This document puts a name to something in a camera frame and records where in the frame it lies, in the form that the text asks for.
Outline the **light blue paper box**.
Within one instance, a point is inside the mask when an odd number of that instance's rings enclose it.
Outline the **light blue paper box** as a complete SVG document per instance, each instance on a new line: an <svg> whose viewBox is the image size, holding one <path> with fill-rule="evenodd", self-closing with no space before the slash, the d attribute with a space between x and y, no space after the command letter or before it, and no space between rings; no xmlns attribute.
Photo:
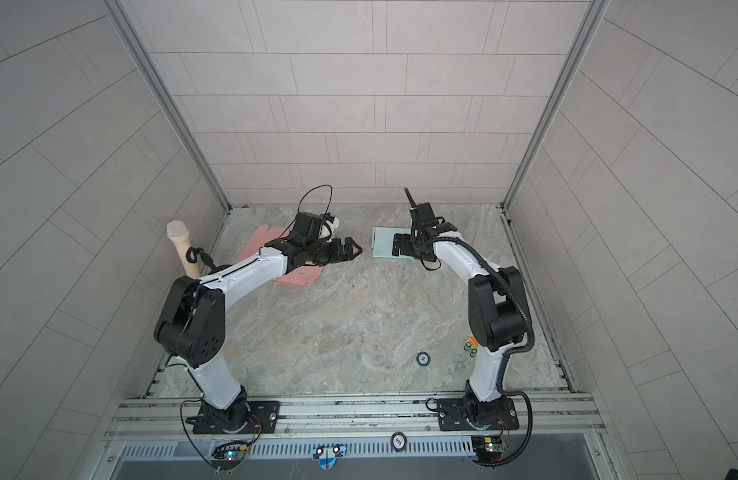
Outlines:
<svg viewBox="0 0 738 480"><path fill-rule="evenodd" d="M378 227L373 228L372 234L372 257L383 259L410 259L410 256L403 255L399 247L394 246L394 238L397 234L408 234L408 228L395 227Z"/></svg>

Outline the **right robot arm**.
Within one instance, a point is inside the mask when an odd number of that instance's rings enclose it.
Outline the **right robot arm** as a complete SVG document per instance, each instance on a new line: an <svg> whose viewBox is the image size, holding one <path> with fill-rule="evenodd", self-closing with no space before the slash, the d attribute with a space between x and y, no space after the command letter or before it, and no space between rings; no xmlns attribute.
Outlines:
<svg viewBox="0 0 738 480"><path fill-rule="evenodd" d="M466 382L462 411L478 429L495 424L517 429L511 400L519 391L504 387L509 359L534 347L535 335L519 270L487 261L456 227L435 214L412 213L411 231L394 236L393 252L422 263L449 266L466 283L468 324L478 343L475 366Z"/></svg>

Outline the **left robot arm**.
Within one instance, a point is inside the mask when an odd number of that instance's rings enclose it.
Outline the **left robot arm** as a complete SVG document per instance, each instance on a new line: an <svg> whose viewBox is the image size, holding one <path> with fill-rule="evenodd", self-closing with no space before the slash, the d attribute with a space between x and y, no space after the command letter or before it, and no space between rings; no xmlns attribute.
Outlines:
<svg viewBox="0 0 738 480"><path fill-rule="evenodd" d="M195 434L271 433L275 421L257 416L245 388L223 356L226 312L237 301L297 268L352 261L362 248L350 237L309 240L291 234L257 254L212 274L175 280L154 329L154 339L184 367L201 390Z"/></svg>

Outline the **orange green small toy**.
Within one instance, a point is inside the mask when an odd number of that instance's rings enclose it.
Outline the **orange green small toy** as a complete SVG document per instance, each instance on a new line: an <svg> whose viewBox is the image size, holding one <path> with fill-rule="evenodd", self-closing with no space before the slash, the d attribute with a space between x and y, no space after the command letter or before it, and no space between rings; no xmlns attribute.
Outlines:
<svg viewBox="0 0 738 480"><path fill-rule="evenodd" d="M474 337L468 337L463 345L463 350L468 353L470 357L475 357L478 352L479 344Z"/></svg>

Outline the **blue poker chip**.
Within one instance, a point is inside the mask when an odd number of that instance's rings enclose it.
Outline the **blue poker chip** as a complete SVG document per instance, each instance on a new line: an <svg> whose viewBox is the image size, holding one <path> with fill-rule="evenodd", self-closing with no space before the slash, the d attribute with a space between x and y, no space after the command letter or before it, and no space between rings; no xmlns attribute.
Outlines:
<svg viewBox="0 0 738 480"><path fill-rule="evenodd" d="M430 364L430 356L427 352L421 351L416 355L416 362L421 367L427 367Z"/></svg>

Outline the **black round microphone stand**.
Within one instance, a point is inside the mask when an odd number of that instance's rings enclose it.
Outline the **black round microphone stand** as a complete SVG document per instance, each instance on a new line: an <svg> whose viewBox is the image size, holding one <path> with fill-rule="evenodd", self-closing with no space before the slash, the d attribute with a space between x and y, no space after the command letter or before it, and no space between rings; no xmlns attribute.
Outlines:
<svg viewBox="0 0 738 480"><path fill-rule="evenodd" d="M215 273L220 268L215 264L213 258L201 247L189 247L186 251L185 258L188 263L196 264L201 261L206 267L209 268L209 273Z"/></svg>

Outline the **round black white badge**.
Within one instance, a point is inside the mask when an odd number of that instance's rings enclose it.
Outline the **round black white badge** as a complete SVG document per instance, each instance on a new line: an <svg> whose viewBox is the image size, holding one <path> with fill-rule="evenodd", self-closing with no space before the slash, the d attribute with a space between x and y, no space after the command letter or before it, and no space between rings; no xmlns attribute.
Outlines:
<svg viewBox="0 0 738 480"><path fill-rule="evenodd" d="M390 447L393 452L400 453L407 449L408 440L403 432L394 432L391 435Z"/></svg>

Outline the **blue sticker with eyes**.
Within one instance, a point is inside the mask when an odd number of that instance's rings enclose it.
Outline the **blue sticker with eyes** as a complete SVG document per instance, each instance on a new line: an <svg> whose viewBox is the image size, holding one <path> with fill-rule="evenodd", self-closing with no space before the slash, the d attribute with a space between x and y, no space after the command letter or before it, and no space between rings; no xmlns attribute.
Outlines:
<svg viewBox="0 0 738 480"><path fill-rule="evenodd" d="M312 459L322 470L329 471L339 458L346 454L346 447L341 444L319 445L311 452Z"/></svg>

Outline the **right green circuit board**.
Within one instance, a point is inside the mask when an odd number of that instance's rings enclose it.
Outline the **right green circuit board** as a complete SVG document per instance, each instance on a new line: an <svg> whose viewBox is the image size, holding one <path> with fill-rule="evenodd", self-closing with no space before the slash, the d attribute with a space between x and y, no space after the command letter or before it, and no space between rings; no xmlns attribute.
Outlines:
<svg viewBox="0 0 738 480"><path fill-rule="evenodd" d="M501 437L472 436L473 461L479 465L494 466L499 464L505 453L505 443Z"/></svg>

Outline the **green circuit board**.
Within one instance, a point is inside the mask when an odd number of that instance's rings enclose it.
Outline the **green circuit board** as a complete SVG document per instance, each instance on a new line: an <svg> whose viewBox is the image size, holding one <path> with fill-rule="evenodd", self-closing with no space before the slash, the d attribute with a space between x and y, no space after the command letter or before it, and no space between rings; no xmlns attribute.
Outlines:
<svg viewBox="0 0 738 480"><path fill-rule="evenodd" d="M472 436L473 461L479 465L494 466L499 464L505 453L505 443L501 437Z"/></svg>
<svg viewBox="0 0 738 480"><path fill-rule="evenodd" d="M220 469L233 469L245 459L249 447L248 442L240 440L218 445L212 451L212 460Z"/></svg>

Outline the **left green circuit board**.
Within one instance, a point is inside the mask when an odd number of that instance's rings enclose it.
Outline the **left green circuit board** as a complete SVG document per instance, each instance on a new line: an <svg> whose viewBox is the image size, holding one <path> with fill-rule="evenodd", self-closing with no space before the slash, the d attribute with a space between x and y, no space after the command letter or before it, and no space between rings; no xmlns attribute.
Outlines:
<svg viewBox="0 0 738 480"><path fill-rule="evenodd" d="M218 445L212 451L212 460L220 469L233 469L245 459L249 447L248 442L240 440Z"/></svg>

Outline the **aluminium mounting rail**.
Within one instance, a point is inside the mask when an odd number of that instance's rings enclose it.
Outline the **aluminium mounting rail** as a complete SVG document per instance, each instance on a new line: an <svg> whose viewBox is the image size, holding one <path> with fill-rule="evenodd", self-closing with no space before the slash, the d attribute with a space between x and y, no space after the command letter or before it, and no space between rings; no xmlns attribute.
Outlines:
<svg viewBox="0 0 738 480"><path fill-rule="evenodd" d="M588 434L605 429L591 395L534 390L527 397L499 401L495 412L481 420L469 416L462 394L456 392L257 397L248 400L239 419L228 427L221 426L198 400L124 400L102 437L119 441L207 440L255 433L272 440L484 431L518 438L527 430Z"/></svg>

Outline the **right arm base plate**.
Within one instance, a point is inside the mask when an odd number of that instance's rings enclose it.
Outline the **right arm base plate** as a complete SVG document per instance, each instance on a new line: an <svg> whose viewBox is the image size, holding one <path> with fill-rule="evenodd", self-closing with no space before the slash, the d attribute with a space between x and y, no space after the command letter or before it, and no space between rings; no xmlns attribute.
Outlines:
<svg viewBox="0 0 738 480"><path fill-rule="evenodd" d="M517 430L520 423L514 402L501 397L480 402L475 397L434 400L441 431Z"/></svg>

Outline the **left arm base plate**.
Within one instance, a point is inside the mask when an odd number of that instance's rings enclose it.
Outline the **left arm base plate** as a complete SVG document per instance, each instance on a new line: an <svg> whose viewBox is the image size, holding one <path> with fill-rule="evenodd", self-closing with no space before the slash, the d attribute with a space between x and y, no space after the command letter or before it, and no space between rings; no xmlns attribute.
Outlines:
<svg viewBox="0 0 738 480"><path fill-rule="evenodd" d="M199 435L274 433L280 407L278 401L244 401L219 410L202 401L198 414L187 417L185 423Z"/></svg>

